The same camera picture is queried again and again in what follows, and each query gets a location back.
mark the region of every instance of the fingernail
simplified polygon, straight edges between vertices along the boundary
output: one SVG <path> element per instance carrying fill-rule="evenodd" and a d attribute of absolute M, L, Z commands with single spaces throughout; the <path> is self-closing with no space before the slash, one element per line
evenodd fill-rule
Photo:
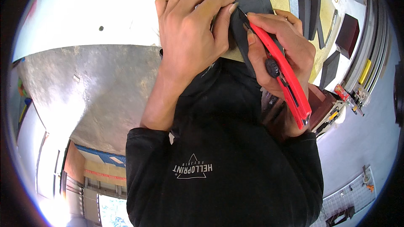
<path fill-rule="evenodd" d="M 251 29 L 247 30 L 247 40 L 249 42 L 249 46 L 255 43 L 255 35 Z"/>
<path fill-rule="evenodd" d="M 238 2 L 235 2 L 229 9 L 229 13 L 232 14 L 234 10 L 237 8 Z"/>

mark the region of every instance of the left hand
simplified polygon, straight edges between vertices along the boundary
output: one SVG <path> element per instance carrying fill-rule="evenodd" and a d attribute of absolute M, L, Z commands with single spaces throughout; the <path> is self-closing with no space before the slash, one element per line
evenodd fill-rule
<path fill-rule="evenodd" d="M 164 49 L 160 72 L 164 76 L 186 87 L 227 51 L 230 15 L 236 7 L 232 2 L 234 0 L 155 1 Z M 211 32 L 210 23 L 216 14 Z"/>

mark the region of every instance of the black sleeve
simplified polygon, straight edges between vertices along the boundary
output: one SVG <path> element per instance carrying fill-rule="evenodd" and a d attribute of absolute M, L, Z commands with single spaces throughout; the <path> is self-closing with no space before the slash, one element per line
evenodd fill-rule
<path fill-rule="evenodd" d="M 305 191 L 309 214 L 306 225 L 314 223 L 323 204 L 323 174 L 314 133 L 287 139 L 281 146 Z"/>
<path fill-rule="evenodd" d="M 152 192 L 163 180 L 170 158 L 169 133 L 134 128 L 126 141 L 126 210 L 138 226 Z"/>

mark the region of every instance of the right hand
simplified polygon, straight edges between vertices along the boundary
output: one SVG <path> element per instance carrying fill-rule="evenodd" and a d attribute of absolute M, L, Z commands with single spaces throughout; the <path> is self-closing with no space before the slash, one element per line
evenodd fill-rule
<path fill-rule="evenodd" d="M 303 91 L 308 97 L 308 83 L 313 69 L 316 48 L 303 36 L 302 22 L 290 12 L 275 10 L 277 15 L 263 13 L 248 13 L 250 22 L 276 35 L 280 45 L 285 49 L 285 58 L 295 72 Z M 264 45 L 257 35 L 249 31 L 248 57 L 253 65 L 257 82 L 271 94 L 285 99 L 283 91 L 275 78 L 272 78 L 266 68 Z"/>

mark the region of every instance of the shirt logo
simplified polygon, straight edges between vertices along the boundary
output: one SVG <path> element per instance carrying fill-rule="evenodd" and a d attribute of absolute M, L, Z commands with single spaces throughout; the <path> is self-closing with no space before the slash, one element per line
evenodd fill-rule
<path fill-rule="evenodd" d="M 212 164 L 205 164 L 203 160 L 198 160 L 195 154 L 191 155 L 188 162 L 183 163 L 182 166 L 175 165 L 173 169 L 177 179 L 206 178 L 205 173 L 212 171 Z"/>

